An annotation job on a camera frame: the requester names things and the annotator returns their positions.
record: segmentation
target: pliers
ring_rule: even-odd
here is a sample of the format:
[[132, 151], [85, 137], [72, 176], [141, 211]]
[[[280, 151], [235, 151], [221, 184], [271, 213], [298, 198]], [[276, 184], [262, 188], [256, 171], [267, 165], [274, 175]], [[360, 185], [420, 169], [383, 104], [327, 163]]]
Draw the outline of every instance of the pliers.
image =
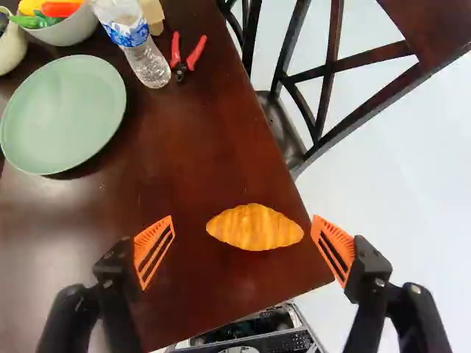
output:
[[174, 32], [174, 36], [171, 39], [170, 67], [177, 74], [177, 82], [183, 81], [187, 70], [194, 71], [194, 66], [205, 48], [207, 39], [205, 35], [202, 35], [195, 49], [188, 55], [186, 61], [182, 62], [180, 57], [180, 33], [177, 31]]

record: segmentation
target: black chair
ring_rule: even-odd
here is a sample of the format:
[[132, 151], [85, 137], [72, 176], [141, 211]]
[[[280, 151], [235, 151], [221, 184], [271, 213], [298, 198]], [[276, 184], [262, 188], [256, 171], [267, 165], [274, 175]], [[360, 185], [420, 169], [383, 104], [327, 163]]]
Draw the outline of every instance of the black chair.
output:
[[[242, 61], [250, 75], [261, 1], [243, 3], [243, 29], [240, 30]], [[286, 71], [311, 0], [297, 0], [281, 47], [270, 91], [258, 91], [258, 100], [283, 153], [293, 178], [329, 148], [365, 124], [390, 104], [413, 90], [437, 71], [471, 49], [471, 0], [376, 0], [393, 20], [405, 40], [338, 60], [344, 0], [332, 0], [325, 64], [289, 76]], [[230, 9], [234, 0], [219, 0], [219, 7], [237, 34], [238, 26]], [[323, 135], [324, 123], [336, 72], [416, 55], [418, 63], [381, 88]], [[297, 89], [298, 82], [323, 77], [317, 114]], [[307, 150], [280, 101], [284, 86], [300, 109], [311, 134], [313, 146]]]

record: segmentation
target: dark wood tabletop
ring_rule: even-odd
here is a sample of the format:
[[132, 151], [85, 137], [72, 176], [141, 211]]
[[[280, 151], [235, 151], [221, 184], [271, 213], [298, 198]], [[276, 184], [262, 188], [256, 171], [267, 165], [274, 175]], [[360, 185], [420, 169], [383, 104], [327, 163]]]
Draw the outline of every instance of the dark wood tabletop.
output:
[[[13, 10], [17, 0], [7, 0]], [[312, 243], [310, 216], [214, 0], [163, 1], [182, 54], [201, 34], [208, 43], [196, 71], [178, 85], [144, 87], [99, 27], [69, 48], [30, 43], [24, 61], [0, 77], [0, 112], [34, 70], [70, 54], [114, 65], [127, 87], [127, 111], [106, 147], [62, 174], [31, 176], [0, 159], [0, 352], [33, 352], [52, 300], [72, 283], [95, 283], [92, 265], [121, 237], [164, 216], [176, 240], [139, 303], [132, 306], [147, 351], [221, 326], [318, 288], [333, 278]], [[246, 252], [205, 231], [228, 207], [257, 202], [304, 230], [284, 249]], [[90, 352], [106, 352], [103, 332]]]

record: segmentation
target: blue bottle label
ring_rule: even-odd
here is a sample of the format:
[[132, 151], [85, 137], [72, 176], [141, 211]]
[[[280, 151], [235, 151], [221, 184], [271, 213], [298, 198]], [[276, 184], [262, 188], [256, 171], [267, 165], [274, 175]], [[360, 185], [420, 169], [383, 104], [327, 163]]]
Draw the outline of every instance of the blue bottle label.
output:
[[149, 25], [144, 17], [139, 18], [133, 25], [117, 24], [116, 22], [102, 23], [111, 40], [119, 46], [132, 48], [139, 46], [149, 37]]

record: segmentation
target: toy vegetable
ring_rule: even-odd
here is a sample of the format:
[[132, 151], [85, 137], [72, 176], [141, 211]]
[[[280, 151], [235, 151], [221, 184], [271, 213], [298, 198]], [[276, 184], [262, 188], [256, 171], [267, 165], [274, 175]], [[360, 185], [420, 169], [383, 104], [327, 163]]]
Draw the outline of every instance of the toy vegetable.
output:
[[51, 2], [41, 5], [41, 12], [47, 17], [69, 17], [79, 9], [82, 4], [78, 2]]

